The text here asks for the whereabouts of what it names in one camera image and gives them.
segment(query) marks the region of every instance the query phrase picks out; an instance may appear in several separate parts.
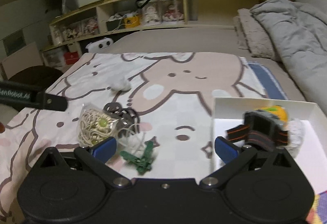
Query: cotton ball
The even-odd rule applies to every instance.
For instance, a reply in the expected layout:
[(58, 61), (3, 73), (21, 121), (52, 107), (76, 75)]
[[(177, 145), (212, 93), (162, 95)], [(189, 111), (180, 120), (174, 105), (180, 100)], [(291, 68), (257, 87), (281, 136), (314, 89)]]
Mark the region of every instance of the cotton ball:
[(299, 119), (290, 120), (287, 126), (289, 144), (285, 148), (293, 158), (296, 158), (303, 144), (305, 127)]
[(131, 90), (132, 86), (130, 81), (126, 77), (121, 77), (115, 79), (111, 84), (111, 90), (113, 91), (129, 91)]

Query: blue stripe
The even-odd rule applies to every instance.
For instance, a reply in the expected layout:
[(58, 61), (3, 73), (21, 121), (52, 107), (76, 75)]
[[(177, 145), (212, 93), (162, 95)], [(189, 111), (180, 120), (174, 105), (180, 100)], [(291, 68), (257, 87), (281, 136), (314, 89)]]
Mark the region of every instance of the blue stripe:
[(270, 99), (288, 99), (281, 85), (267, 67), (257, 62), (247, 63), (258, 77), (260, 83), (265, 88)]

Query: green plastic toy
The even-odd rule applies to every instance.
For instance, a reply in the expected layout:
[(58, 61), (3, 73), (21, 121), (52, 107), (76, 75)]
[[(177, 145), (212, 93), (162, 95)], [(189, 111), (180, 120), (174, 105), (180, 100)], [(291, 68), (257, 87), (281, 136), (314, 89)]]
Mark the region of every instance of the green plastic toy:
[(150, 141), (147, 144), (147, 147), (145, 148), (143, 155), (141, 158), (138, 158), (126, 151), (121, 151), (120, 155), (124, 160), (126, 160), (128, 163), (133, 163), (136, 165), (136, 170), (139, 174), (143, 175), (145, 172), (150, 171), (152, 169), (151, 164), (153, 162), (153, 142)]

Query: red box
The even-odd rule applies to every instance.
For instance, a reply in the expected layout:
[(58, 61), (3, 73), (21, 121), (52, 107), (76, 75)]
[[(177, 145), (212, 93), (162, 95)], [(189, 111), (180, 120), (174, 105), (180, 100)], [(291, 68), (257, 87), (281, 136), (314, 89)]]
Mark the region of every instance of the red box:
[(77, 52), (67, 52), (63, 56), (65, 58), (66, 65), (74, 64), (80, 59)]

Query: white tray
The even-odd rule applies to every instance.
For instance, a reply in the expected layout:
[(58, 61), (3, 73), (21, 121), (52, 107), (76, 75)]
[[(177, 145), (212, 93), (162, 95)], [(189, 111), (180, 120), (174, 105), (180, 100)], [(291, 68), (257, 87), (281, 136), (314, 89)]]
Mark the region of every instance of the white tray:
[[(215, 98), (212, 116), (212, 141), (226, 136), (226, 130), (243, 123), (245, 111), (280, 105), (286, 108), (290, 118), (298, 118), (305, 125), (305, 139), (295, 161), (311, 183), (316, 194), (327, 190), (327, 118), (316, 103), (248, 99)], [(213, 171), (221, 167), (221, 160), (214, 152)]]

